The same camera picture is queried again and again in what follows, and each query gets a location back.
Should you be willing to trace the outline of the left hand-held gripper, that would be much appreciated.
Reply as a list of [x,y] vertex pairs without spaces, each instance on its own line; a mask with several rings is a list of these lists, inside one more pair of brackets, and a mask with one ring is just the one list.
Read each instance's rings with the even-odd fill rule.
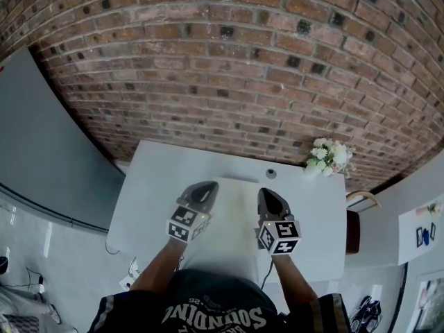
[[169,236],[189,244],[204,233],[210,224],[218,192],[216,181],[188,186],[177,199],[178,206],[169,219]]

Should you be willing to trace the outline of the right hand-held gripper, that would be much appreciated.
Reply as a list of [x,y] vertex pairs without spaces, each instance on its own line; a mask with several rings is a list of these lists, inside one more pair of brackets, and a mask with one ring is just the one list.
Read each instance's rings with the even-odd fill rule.
[[259,250],[269,255],[290,255],[301,240],[301,229],[288,202],[278,193],[260,188],[257,195]]

